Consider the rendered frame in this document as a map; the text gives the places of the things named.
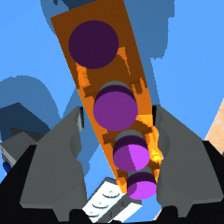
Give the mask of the blue flat mat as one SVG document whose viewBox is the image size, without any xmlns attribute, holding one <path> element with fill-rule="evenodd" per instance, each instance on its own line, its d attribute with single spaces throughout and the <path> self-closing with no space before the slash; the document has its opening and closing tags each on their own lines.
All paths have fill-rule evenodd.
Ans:
<svg viewBox="0 0 224 224">
<path fill-rule="evenodd" d="M 51 17 L 97 0 L 0 0 L 0 143 L 10 128 L 45 135 L 83 106 L 88 199 L 116 180 L 77 92 Z M 202 140 L 224 99 L 224 0 L 123 0 L 150 100 Z"/>
</svg>

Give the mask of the grey control box with blue and green buttons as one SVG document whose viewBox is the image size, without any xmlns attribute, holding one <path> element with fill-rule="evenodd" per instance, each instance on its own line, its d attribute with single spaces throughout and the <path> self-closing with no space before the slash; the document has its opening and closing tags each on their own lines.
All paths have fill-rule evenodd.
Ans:
<svg viewBox="0 0 224 224">
<path fill-rule="evenodd" d="M 30 145 L 35 145 L 44 136 L 43 134 L 32 133 L 13 127 L 10 130 L 12 137 L 0 143 L 2 164 L 6 175 L 21 157 L 22 153 Z"/>
</svg>

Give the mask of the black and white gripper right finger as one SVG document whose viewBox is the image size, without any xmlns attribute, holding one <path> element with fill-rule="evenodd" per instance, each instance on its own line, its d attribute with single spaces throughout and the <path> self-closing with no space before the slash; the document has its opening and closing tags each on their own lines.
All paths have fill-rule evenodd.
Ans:
<svg viewBox="0 0 224 224">
<path fill-rule="evenodd" d="M 156 185 L 161 209 L 174 205 L 178 217 L 224 224 L 224 157 L 161 105 L 152 106 L 152 126 L 163 156 Z"/>
</svg>

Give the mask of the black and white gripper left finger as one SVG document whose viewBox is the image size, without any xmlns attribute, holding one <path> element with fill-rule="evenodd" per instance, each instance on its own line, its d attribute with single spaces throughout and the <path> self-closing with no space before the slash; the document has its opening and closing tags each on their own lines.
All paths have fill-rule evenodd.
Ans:
<svg viewBox="0 0 224 224">
<path fill-rule="evenodd" d="M 35 145 L 30 145 L 0 183 L 0 224 L 69 221 L 88 202 L 81 151 L 83 106 L 77 106 Z"/>
</svg>

